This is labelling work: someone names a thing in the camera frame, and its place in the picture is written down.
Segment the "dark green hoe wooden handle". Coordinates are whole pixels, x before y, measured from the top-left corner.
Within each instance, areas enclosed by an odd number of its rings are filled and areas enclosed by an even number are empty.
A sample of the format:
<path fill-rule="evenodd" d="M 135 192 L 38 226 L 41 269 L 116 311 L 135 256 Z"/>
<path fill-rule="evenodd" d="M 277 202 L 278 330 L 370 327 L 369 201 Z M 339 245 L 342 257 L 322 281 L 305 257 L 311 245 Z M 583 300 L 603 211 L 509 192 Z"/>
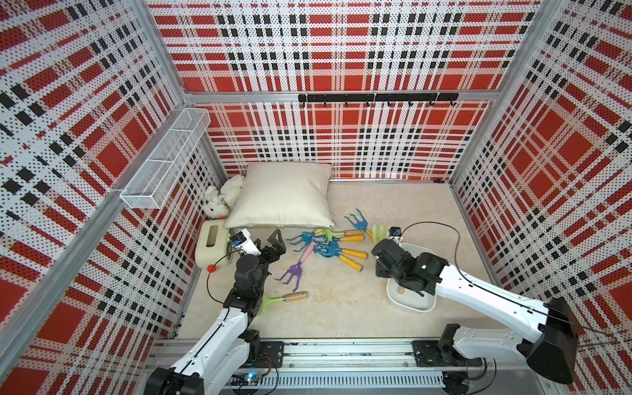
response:
<path fill-rule="evenodd" d="M 266 313 L 272 304 L 302 301 L 302 300 L 307 299 L 308 297 L 309 297 L 308 291 L 301 291 L 301 292 L 286 294 L 284 296 L 278 296 L 278 297 L 263 296 L 263 300 L 262 300 L 262 304 L 260 306 L 259 312 L 260 314 Z"/>

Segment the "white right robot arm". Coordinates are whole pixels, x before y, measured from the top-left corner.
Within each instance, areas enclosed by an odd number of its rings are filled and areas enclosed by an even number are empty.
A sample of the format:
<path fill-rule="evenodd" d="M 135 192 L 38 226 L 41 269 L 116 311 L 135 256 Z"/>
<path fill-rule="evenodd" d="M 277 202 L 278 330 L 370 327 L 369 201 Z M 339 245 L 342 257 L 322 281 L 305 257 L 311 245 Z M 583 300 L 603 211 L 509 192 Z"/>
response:
<path fill-rule="evenodd" d="M 564 299 L 542 302 L 518 296 L 432 253 L 413 256 L 393 240 L 380 241 L 372 253 L 398 286 L 458 302 L 503 324 L 498 330 L 447 325 L 437 345 L 447 364 L 475 359 L 523 361 L 548 380 L 574 382 L 579 334 Z"/>

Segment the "purple rake pink handle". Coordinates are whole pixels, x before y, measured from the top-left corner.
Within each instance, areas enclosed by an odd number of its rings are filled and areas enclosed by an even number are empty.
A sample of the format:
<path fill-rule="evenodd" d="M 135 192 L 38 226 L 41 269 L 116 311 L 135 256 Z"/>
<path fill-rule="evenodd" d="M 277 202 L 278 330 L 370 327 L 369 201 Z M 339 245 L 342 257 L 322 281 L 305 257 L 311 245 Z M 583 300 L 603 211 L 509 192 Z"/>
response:
<path fill-rule="evenodd" d="M 297 261 L 296 264 L 289 266 L 289 268 L 283 273 L 283 275 L 278 278 L 278 281 L 281 281 L 284 285 L 289 285 L 293 280 L 296 281 L 295 286 L 292 290 L 293 293 L 296 293 L 300 287 L 301 276 L 302 276 L 302 265 L 309 258 L 311 253 L 314 251 L 316 243 L 311 242 L 302 253 L 301 257 Z"/>

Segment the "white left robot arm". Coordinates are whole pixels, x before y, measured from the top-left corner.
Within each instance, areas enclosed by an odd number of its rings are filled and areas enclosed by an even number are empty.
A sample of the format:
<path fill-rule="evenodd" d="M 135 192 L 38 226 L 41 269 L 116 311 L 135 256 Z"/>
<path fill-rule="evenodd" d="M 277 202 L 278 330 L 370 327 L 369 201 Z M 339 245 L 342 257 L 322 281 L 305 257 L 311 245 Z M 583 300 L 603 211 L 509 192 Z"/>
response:
<path fill-rule="evenodd" d="M 258 360 L 260 336 L 249 325 L 263 304 L 269 266 L 286 253 L 276 229 L 262 246 L 247 230 L 230 239 L 240 254 L 235 282 L 212 327 L 170 368 L 155 369 L 146 381 L 145 394 L 218 394 L 243 365 Z"/>

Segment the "green fork rake wooden handle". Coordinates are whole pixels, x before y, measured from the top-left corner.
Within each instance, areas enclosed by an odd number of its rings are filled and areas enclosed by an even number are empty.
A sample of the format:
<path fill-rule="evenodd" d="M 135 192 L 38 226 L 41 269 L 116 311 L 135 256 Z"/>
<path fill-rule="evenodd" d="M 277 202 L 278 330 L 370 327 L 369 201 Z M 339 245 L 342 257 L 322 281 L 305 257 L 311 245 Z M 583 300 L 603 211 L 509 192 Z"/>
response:
<path fill-rule="evenodd" d="M 363 230 L 334 231 L 327 229 L 323 230 L 322 233 L 328 243 L 332 241 L 357 242 L 365 239 Z"/>

